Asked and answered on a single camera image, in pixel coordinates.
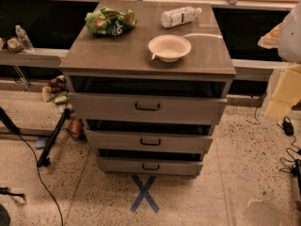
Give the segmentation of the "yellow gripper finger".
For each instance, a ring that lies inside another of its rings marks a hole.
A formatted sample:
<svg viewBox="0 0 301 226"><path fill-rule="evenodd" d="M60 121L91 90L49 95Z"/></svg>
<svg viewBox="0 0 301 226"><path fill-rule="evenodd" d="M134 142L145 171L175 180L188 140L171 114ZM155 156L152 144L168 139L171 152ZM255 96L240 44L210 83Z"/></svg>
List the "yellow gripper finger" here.
<svg viewBox="0 0 301 226"><path fill-rule="evenodd" d="M272 98L264 116L280 121L301 101L301 65L293 63L280 73Z"/></svg>
<svg viewBox="0 0 301 226"><path fill-rule="evenodd" d="M281 24L276 25L267 34L262 36L258 41L258 45L265 49L273 49L278 47L279 29Z"/></svg>

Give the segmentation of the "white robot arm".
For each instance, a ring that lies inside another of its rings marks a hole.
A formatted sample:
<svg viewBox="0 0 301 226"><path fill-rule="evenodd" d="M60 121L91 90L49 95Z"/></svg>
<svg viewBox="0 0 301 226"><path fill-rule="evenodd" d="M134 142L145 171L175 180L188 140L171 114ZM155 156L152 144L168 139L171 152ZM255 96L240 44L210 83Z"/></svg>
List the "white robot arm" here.
<svg viewBox="0 0 301 226"><path fill-rule="evenodd" d="M276 88L264 115L273 121L287 116L301 101L301 1L284 20L260 38L262 48L277 48L278 55L289 63L280 73Z"/></svg>

